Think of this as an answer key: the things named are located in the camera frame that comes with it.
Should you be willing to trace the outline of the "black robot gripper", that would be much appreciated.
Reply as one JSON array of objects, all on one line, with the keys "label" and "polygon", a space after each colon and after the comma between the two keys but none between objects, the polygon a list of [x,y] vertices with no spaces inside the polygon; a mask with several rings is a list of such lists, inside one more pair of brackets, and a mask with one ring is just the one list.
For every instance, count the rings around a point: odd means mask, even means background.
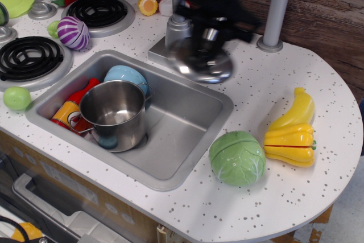
[{"label": "black robot gripper", "polygon": [[189,1],[191,7],[177,6],[177,13],[191,20],[192,32],[188,45],[192,52],[204,51],[205,29],[216,30],[212,45],[212,55],[217,55],[223,45],[232,39],[250,42],[253,32],[261,21],[246,10],[239,0],[183,0]]}]

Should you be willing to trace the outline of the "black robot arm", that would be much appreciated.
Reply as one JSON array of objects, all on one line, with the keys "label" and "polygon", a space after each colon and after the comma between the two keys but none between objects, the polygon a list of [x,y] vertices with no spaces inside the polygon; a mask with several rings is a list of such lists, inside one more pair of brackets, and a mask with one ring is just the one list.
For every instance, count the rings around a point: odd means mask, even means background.
[{"label": "black robot arm", "polygon": [[233,39],[251,42],[261,21],[246,10],[239,0],[182,0],[176,13],[192,21],[192,53],[213,57],[226,41]]}]

